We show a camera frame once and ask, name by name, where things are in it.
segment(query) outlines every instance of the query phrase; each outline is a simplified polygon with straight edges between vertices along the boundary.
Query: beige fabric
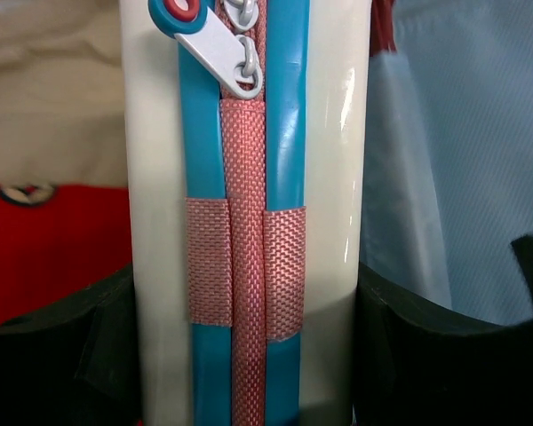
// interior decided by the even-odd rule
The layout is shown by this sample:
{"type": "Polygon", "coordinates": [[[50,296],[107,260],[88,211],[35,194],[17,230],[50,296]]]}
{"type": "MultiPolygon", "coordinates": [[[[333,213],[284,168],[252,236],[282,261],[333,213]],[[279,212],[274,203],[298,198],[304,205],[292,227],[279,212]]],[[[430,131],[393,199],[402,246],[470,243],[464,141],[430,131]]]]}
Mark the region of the beige fabric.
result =
{"type": "Polygon", "coordinates": [[[118,0],[0,0],[0,184],[126,185],[118,0]]]}

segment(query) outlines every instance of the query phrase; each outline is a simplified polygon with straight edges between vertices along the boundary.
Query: black holder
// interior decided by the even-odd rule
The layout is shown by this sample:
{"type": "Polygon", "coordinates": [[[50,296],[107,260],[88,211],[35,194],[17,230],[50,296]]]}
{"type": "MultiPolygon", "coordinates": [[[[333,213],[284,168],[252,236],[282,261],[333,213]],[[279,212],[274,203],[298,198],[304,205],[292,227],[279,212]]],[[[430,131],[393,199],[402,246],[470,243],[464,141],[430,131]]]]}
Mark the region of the black holder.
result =
{"type": "MultiPolygon", "coordinates": [[[[512,247],[533,297],[533,237],[512,247]]],[[[354,405],[368,426],[533,424],[533,320],[472,319],[361,264],[354,405]]]]}
{"type": "Polygon", "coordinates": [[[0,326],[0,426],[140,418],[132,267],[0,326]]]}

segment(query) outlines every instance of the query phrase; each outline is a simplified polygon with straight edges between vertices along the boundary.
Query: white plastic tube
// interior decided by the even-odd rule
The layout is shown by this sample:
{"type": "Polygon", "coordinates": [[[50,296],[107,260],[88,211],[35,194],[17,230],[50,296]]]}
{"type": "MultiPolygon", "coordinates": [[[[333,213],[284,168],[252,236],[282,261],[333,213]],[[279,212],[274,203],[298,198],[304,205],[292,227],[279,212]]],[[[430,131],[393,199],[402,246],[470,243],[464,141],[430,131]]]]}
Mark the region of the white plastic tube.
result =
{"type": "MultiPolygon", "coordinates": [[[[120,0],[134,274],[147,426],[191,420],[177,45],[120,0]]],[[[312,0],[301,424],[351,420],[370,0],[312,0]]]]}

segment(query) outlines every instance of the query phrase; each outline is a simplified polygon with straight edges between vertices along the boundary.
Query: woven nylon webbing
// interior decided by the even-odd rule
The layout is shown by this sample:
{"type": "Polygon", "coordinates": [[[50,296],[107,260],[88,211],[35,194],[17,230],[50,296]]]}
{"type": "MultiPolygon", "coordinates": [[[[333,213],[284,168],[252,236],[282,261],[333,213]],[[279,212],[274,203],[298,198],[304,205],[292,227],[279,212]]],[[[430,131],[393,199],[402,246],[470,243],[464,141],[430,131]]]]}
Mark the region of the woven nylon webbing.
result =
{"type": "Polygon", "coordinates": [[[225,99],[221,117],[233,249],[233,425],[263,426],[265,103],[225,99]]]}
{"type": "Polygon", "coordinates": [[[192,323],[232,325],[231,232],[227,200],[186,200],[187,283],[192,323]]]}
{"type": "Polygon", "coordinates": [[[302,328],[306,281],[306,208],[265,212],[266,338],[302,328]]]}

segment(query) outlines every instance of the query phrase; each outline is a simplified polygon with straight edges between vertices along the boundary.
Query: zipper slider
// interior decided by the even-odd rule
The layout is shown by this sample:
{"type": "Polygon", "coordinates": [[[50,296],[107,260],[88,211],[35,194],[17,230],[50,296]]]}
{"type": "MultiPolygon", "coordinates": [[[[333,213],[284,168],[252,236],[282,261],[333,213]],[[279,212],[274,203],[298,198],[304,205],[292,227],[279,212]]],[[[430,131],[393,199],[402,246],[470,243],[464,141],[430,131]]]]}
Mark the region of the zipper slider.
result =
{"type": "Polygon", "coordinates": [[[209,7],[200,7],[199,0],[188,0],[187,10],[176,2],[148,0],[150,16],[158,29],[175,38],[237,98],[256,98],[264,78],[254,41],[234,35],[209,7]],[[196,16],[194,8],[199,8],[196,16]],[[195,18],[186,22],[182,20],[186,16],[195,18]],[[241,84],[250,84],[251,88],[244,89],[241,84]]]}

